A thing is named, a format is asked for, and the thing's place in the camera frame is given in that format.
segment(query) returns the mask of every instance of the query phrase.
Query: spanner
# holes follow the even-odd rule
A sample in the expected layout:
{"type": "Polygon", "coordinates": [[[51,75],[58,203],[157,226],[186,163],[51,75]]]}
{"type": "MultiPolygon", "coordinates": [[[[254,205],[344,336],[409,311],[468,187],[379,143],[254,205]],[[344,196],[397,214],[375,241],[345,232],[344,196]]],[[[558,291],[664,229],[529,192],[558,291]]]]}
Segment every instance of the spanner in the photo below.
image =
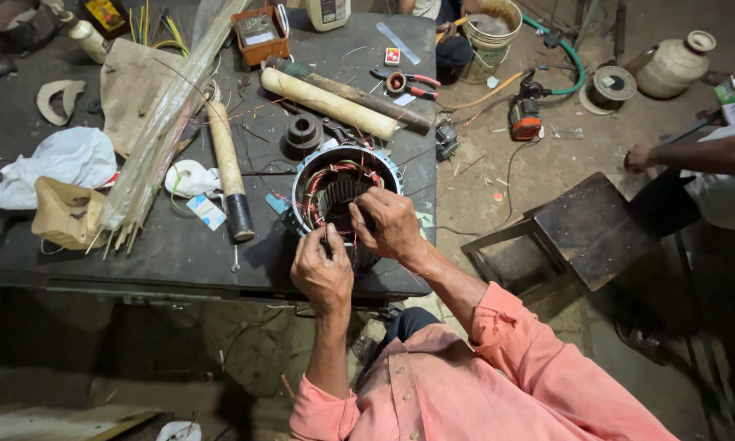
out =
{"type": "Polygon", "coordinates": [[[240,258],[236,253],[236,245],[234,246],[234,265],[231,265],[231,272],[238,272],[240,270],[240,258]]]}

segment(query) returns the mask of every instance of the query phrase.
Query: hand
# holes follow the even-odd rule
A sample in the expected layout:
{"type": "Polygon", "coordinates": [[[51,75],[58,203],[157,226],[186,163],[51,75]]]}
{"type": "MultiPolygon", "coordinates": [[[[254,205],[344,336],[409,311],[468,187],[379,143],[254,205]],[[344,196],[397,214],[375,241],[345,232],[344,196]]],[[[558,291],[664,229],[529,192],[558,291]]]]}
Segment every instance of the hand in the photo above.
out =
{"type": "Polygon", "coordinates": [[[623,160],[623,167],[634,174],[645,171],[653,165],[653,162],[650,160],[650,151],[652,149],[653,147],[650,144],[635,144],[626,154],[626,158],[623,160]]]}
{"type": "Polygon", "coordinates": [[[460,16],[466,16],[469,14],[478,14],[482,11],[482,6],[477,0],[463,0],[462,6],[460,6],[460,16]]]}
{"type": "Polygon", "coordinates": [[[438,44],[443,44],[448,40],[449,38],[457,35],[457,26],[454,26],[454,23],[452,22],[446,22],[444,24],[440,24],[435,27],[435,33],[440,34],[443,33],[443,36],[441,37],[441,40],[438,42],[438,44]]]}
{"type": "Polygon", "coordinates": [[[370,187],[349,204],[351,225],[369,250],[395,259],[402,266],[420,273],[429,261],[427,241],[419,234],[413,202],[384,188],[370,187]],[[365,226],[360,207],[375,220],[376,232],[365,226]]]}
{"type": "Polygon", "coordinates": [[[333,224],[327,224],[299,239],[297,256],[291,266],[291,281],[310,299],[317,316],[339,316],[345,318],[348,324],[354,272],[345,253],[343,239],[333,224]],[[324,236],[332,248],[331,259],[326,257],[321,245],[324,236]]]}

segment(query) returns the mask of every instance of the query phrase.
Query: wooden stool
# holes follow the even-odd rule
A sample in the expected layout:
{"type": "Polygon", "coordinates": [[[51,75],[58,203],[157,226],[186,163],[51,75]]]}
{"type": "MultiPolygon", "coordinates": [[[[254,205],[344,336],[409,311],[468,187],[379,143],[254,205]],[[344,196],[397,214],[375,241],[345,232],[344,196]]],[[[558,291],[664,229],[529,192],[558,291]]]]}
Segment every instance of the wooden stool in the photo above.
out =
{"type": "Polygon", "coordinates": [[[577,279],[596,291],[639,256],[660,246],[635,223],[628,202],[602,173],[591,175],[556,200],[531,209],[513,225],[489,232],[460,249],[482,278],[503,286],[480,249],[521,236],[530,236],[549,257],[557,274],[521,295],[527,304],[577,279]]]}

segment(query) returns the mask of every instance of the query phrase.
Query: white tape roll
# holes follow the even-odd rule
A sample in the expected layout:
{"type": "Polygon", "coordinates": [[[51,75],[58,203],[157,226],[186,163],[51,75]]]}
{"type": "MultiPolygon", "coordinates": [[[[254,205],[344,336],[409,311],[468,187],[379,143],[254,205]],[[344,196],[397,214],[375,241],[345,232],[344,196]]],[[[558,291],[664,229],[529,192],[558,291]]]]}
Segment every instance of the white tape roll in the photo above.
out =
{"type": "Polygon", "coordinates": [[[215,189],[223,189],[218,169],[207,170],[192,159],[183,159],[169,167],[165,186],[169,193],[181,198],[192,198],[215,189]]]}

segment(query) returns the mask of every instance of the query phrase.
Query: workbench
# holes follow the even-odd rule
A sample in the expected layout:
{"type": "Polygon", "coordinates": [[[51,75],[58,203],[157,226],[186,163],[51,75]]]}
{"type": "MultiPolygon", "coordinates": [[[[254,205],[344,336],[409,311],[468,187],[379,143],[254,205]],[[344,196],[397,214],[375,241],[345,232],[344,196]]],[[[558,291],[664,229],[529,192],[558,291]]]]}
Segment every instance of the workbench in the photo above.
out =
{"type": "MultiPolygon", "coordinates": [[[[175,17],[185,17],[179,21],[185,27],[186,35],[192,35],[196,4],[183,3],[173,2],[171,12],[175,17]]],[[[344,27],[323,33],[313,29],[303,9],[290,9],[289,20],[292,29],[289,46],[295,61],[309,65],[311,70],[325,77],[349,82],[349,85],[365,91],[377,85],[378,80],[369,74],[369,70],[382,66],[385,48],[392,45],[376,28],[380,22],[385,23],[421,58],[418,65],[412,65],[403,56],[400,68],[409,73],[435,77],[435,25],[430,19],[353,13],[344,27]],[[343,58],[361,46],[366,47],[343,58]]],[[[238,100],[237,81],[245,75],[251,78],[244,102],[231,115],[277,98],[261,89],[258,71],[240,71],[239,56],[235,51],[233,45],[221,52],[220,67],[215,75],[223,101],[230,96],[229,109],[238,100]]],[[[102,117],[89,115],[86,111],[88,103],[99,97],[100,66],[89,61],[76,42],[59,35],[50,45],[26,59],[18,59],[16,63],[19,75],[0,78],[0,168],[19,155],[32,155],[43,139],[64,129],[46,122],[34,104],[40,86],[47,82],[85,80],[87,89],[77,101],[69,127],[88,125],[102,128],[102,117]]],[[[383,86],[373,93],[382,94],[382,90],[383,86]]],[[[435,104],[431,101],[417,98],[409,106],[424,115],[435,113],[435,104]]],[[[255,170],[259,170],[273,159],[285,159],[279,142],[290,119],[291,116],[279,105],[266,105],[255,111],[255,117],[253,113],[247,113],[231,120],[233,129],[245,124],[251,132],[269,141],[264,142],[248,134],[247,146],[243,146],[234,135],[240,168],[244,172],[251,171],[251,163],[255,170]]],[[[401,164],[404,192],[412,194],[417,212],[431,214],[435,219],[435,130],[419,134],[399,129],[387,148],[392,151],[392,161],[401,164]]],[[[195,159],[205,168],[217,166],[209,130],[196,138],[179,159],[195,159]]],[[[277,164],[282,169],[291,168],[290,165],[277,164]]],[[[280,216],[264,200],[270,192],[290,195],[293,179],[293,174],[245,176],[246,196],[256,236],[239,245],[241,269],[236,273],[230,271],[233,247],[226,225],[212,232],[201,220],[178,215],[171,208],[166,191],[159,192],[131,254],[126,255],[124,248],[116,254],[111,249],[105,260],[102,258],[103,248],[89,255],[67,249],[56,254],[42,254],[40,238],[30,232],[34,210],[0,209],[0,286],[123,296],[304,300],[289,277],[298,237],[286,229],[280,216]]],[[[426,227],[424,233],[435,244],[435,228],[426,227]]],[[[47,251],[57,248],[51,243],[45,246],[47,251]]],[[[387,301],[422,296],[430,291],[423,280],[412,276],[397,262],[381,259],[367,274],[357,276],[353,297],[355,305],[380,307],[387,301]]]]}

